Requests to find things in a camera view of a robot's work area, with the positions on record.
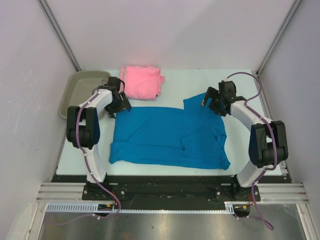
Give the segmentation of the blue t shirt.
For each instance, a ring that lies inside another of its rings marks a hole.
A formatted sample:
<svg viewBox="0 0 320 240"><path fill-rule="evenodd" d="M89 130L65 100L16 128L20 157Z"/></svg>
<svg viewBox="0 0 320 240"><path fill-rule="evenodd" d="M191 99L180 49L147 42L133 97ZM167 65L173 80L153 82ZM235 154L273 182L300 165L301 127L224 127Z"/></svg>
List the blue t shirt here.
<svg viewBox="0 0 320 240"><path fill-rule="evenodd" d="M201 106L205 94L183 108L132 107L117 114L109 162L227 170L222 117Z"/></svg>

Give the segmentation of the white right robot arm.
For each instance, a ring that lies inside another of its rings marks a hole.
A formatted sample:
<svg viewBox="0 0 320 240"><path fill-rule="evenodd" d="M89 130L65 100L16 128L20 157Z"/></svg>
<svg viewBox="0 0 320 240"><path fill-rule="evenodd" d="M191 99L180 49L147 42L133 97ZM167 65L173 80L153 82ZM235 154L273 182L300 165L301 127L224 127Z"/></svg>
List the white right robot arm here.
<svg viewBox="0 0 320 240"><path fill-rule="evenodd" d="M201 106L208 105L214 113L230 115L240 121L249 131L249 161L235 176L236 185L230 188L231 196L242 201L249 194L248 187L254 186L268 172L288 159L288 142L284 122L274 121L259 114L249 105L249 100L237 96L233 81L221 81L218 89L208 87Z"/></svg>

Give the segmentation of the beige plastic tray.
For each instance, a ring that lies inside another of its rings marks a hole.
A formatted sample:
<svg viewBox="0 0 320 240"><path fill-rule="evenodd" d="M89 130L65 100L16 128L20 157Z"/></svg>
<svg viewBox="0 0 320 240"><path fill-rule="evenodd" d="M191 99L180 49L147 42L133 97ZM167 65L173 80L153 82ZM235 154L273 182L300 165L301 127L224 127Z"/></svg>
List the beige plastic tray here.
<svg viewBox="0 0 320 240"><path fill-rule="evenodd" d="M66 119L70 106L78 106L85 102L92 96L93 90L110 76L109 72L103 70L85 70L74 73L65 88L59 107L59 115Z"/></svg>

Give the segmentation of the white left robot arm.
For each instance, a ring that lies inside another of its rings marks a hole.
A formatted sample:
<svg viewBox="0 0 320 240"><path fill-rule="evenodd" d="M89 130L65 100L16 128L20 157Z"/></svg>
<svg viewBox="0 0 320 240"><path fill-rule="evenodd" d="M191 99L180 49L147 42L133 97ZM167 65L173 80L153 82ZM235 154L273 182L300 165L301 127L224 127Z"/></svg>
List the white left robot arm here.
<svg viewBox="0 0 320 240"><path fill-rule="evenodd" d="M79 149L87 169L87 181L97 183L93 194L100 200L110 196L111 188L104 184L107 176L101 162L98 143L101 137L99 114L106 112L111 119L132 108L126 94L125 82L118 77L103 80L92 95L77 106L67 109L66 138Z"/></svg>

